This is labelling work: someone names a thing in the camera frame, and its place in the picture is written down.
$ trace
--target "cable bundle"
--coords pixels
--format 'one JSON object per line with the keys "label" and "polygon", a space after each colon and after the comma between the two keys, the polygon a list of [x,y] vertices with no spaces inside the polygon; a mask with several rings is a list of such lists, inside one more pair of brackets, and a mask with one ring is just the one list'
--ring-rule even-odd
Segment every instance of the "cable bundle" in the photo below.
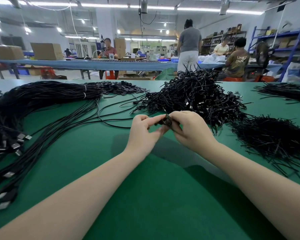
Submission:
{"label": "cable bundle", "polygon": [[298,84],[266,83],[265,86],[256,86],[255,90],[262,94],[270,94],[270,97],[281,97],[300,101],[300,85]]}
{"label": "cable bundle", "polygon": [[283,176],[291,176],[289,171],[300,178],[300,127],[291,120],[260,116],[230,126],[245,147],[254,149]]}
{"label": "cable bundle", "polygon": [[[16,87],[0,96],[0,161],[7,153],[15,152],[18,156],[11,164],[0,169],[0,184],[8,181],[0,189],[0,209],[7,208],[15,200],[20,183],[24,177],[33,168],[45,150],[65,132],[78,125],[88,123],[104,122],[108,124],[106,121],[109,120],[132,119],[102,120],[102,116],[108,115],[99,115],[98,102],[102,94],[115,92],[125,95],[126,93],[137,93],[144,90],[144,88],[139,88],[124,81],[115,83],[104,81],[85,84],[39,81]],[[25,116],[47,106],[80,100],[87,101],[70,115],[62,117],[33,133],[32,136],[43,131],[38,139],[27,150],[24,150],[24,139],[29,140],[32,138],[23,132],[23,119]],[[94,114],[80,120],[81,117],[94,109]]]}
{"label": "cable bundle", "polygon": [[197,70],[195,72],[178,72],[178,78],[165,82],[160,92],[146,92],[146,95],[134,103],[141,104],[132,112],[148,109],[150,113],[164,110],[190,110],[198,113],[211,125],[213,133],[217,127],[229,121],[242,120],[246,109],[240,102],[242,96],[232,92],[224,93],[224,89],[216,83],[217,72]]}

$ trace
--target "person in brown t-shirt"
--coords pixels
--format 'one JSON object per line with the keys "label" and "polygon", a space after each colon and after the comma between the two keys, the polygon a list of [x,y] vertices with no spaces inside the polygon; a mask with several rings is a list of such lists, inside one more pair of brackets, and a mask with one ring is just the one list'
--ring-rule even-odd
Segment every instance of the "person in brown t-shirt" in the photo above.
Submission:
{"label": "person in brown t-shirt", "polygon": [[250,54],[244,49],[247,44],[247,39],[239,38],[234,45],[236,51],[228,57],[225,62],[225,71],[219,74],[219,79],[225,77],[242,77],[244,75],[244,69],[249,63]]}
{"label": "person in brown t-shirt", "polygon": [[[105,38],[104,43],[106,45],[106,50],[105,50],[105,52],[103,52],[103,54],[108,58],[109,58],[109,54],[114,54],[114,57],[117,59],[118,58],[117,50],[116,50],[116,48],[111,46],[111,40],[109,38]],[[102,80],[104,72],[105,72],[104,70],[99,71],[99,77],[101,80]],[[115,79],[118,79],[118,75],[119,75],[119,71],[114,71]]]}

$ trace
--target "green table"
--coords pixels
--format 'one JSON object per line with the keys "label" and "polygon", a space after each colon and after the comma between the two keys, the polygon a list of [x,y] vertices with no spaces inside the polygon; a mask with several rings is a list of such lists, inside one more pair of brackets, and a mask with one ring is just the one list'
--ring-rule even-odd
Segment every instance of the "green table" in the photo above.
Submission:
{"label": "green table", "polygon": [[[0,90],[28,83],[0,80]],[[83,83],[67,80],[67,83]],[[152,92],[164,81],[132,81]],[[286,104],[281,98],[266,98],[251,91],[256,83],[224,82],[227,91],[239,91],[248,104],[247,113],[297,118],[300,103]],[[101,99],[100,108],[132,95]],[[25,131],[38,128],[72,113],[83,102],[32,113],[25,119]],[[102,114],[126,107],[111,106]],[[113,118],[131,117],[129,112]],[[131,125],[131,121],[112,122]],[[103,123],[82,125],[68,131],[40,158],[21,185],[20,194],[7,210],[0,211],[0,227],[65,185],[88,173],[123,151],[129,130]],[[249,155],[227,125],[217,140],[238,153],[274,170],[264,159]],[[292,180],[300,183],[297,177]],[[284,239],[258,209],[233,186],[219,169],[180,145],[169,131],[152,153],[126,178],[92,225],[84,239]]]}

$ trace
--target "red shirt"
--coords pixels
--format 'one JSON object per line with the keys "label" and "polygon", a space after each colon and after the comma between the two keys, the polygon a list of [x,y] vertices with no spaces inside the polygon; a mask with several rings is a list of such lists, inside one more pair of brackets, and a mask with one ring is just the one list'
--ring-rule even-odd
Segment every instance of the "red shirt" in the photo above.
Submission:
{"label": "red shirt", "polygon": [[104,52],[104,55],[109,57],[109,54],[116,54],[117,53],[117,50],[116,48],[113,48],[110,46],[110,48],[107,48],[107,50]]}

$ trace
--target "white polo shirt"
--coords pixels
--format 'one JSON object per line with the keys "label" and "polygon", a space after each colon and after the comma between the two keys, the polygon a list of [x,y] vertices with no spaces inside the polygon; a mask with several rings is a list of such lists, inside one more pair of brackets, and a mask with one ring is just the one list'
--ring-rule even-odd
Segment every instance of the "white polo shirt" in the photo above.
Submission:
{"label": "white polo shirt", "polygon": [[229,45],[226,45],[225,47],[222,46],[222,44],[218,44],[213,52],[217,52],[218,54],[225,54],[226,52],[229,51]]}

